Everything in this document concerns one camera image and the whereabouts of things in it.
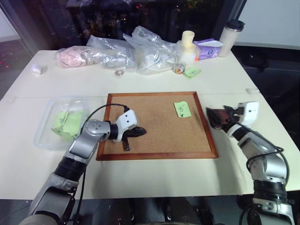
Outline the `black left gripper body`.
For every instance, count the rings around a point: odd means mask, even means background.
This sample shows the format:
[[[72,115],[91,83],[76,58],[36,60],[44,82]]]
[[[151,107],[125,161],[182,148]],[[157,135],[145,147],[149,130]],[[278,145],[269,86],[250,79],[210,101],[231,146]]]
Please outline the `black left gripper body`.
[[[123,133],[123,141],[128,141],[129,137],[137,137],[137,129],[133,128]]]

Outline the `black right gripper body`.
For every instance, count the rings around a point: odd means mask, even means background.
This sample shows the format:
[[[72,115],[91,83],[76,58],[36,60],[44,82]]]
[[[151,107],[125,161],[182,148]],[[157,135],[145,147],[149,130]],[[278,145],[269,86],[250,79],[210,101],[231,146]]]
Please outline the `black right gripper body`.
[[[239,125],[242,126],[239,121],[240,121],[240,116],[242,115],[242,107],[238,107],[238,108],[232,108],[229,107],[228,109],[228,113],[229,113],[229,125],[230,127],[233,127],[234,125]]]

